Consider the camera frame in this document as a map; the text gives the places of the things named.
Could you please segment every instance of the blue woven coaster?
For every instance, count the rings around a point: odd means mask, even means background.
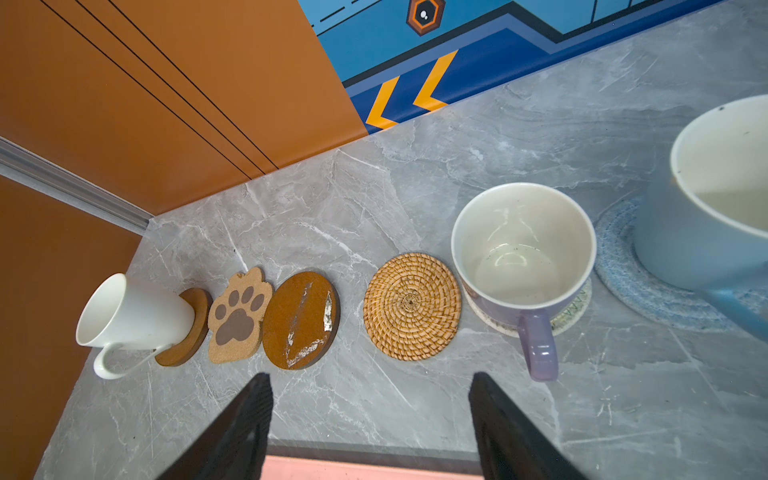
[[[598,257],[594,268],[605,286],[635,312],[654,322],[696,332],[726,332],[736,325],[690,290],[651,275],[634,253],[632,239],[642,197],[624,200],[595,224]],[[737,298],[760,311],[768,304],[768,287],[739,292]]]

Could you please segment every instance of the pink surface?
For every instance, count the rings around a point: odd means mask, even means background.
[[[267,455],[262,480],[482,480],[478,475],[428,472],[407,468],[376,467],[356,463],[324,462]]]

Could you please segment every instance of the blue mug handle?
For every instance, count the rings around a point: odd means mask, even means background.
[[[733,295],[733,290],[703,290],[698,292],[698,294],[707,303],[740,326],[745,332],[768,343],[768,321],[746,308]]]
[[[558,379],[558,351],[554,347],[550,320],[544,309],[524,311],[518,319],[518,335],[528,373],[537,382]]]

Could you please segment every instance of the purple mug handle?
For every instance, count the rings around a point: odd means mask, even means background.
[[[531,378],[537,382],[555,381],[558,378],[558,351],[554,347],[552,324],[546,310],[522,312],[518,334]]]

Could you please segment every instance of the paw pad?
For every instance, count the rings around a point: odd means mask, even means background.
[[[261,269],[237,273],[210,310],[208,326],[214,332],[208,356],[213,363],[234,362],[252,356],[261,343],[261,322],[272,298],[272,286]]]

